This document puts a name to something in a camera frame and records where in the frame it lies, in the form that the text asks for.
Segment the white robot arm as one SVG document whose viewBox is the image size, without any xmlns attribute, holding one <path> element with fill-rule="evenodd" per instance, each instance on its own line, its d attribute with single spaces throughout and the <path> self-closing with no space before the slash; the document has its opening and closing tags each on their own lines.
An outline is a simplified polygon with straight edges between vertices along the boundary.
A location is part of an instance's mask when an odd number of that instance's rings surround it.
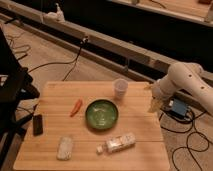
<svg viewBox="0 0 213 171">
<path fill-rule="evenodd" d="M 172 97 L 177 91 L 185 90 L 209 114 L 213 114 L 213 87 L 201 78 L 202 72 L 202 66 L 197 63 L 176 62 L 171 64 L 163 78 L 148 86 L 152 93 L 149 112 L 156 112 L 163 105 L 163 102 Z"/>
</svg>

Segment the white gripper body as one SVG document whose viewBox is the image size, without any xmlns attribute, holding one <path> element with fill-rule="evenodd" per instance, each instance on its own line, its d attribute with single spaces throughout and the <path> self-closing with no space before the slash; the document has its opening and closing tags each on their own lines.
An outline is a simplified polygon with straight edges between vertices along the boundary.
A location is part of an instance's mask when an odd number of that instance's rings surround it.
<svg viewBox="0 0 213 171">
<path fill-rule="evenodd" d="M 162 79 L 157 80 L 151 88 L 154 99 L 165 101 L 172 95 L 171 87 Z"/>
</svg>

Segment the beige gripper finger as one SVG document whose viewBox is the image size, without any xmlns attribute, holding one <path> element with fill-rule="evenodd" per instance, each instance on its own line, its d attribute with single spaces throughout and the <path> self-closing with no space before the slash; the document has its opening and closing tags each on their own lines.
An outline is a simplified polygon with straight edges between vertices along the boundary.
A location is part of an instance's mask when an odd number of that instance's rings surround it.
<svg viewBox="0 0 213 171">
<path fill-rule="evenodd" d="M 158 100 L 156 98 L 153 98 L 151 100 L 151 104 L 150 104 L 150 108 L 149 108 L 149 112 L 150 113 L 154 113 L 157 112 L 162 106 L 162 101 Z"/>
<path fill-rule="evenodd" d="M 153 88 L 153 84 L 149 84 L 146 87 L 144 87 L 144 90 L 151 90 Z"/>
</svg>

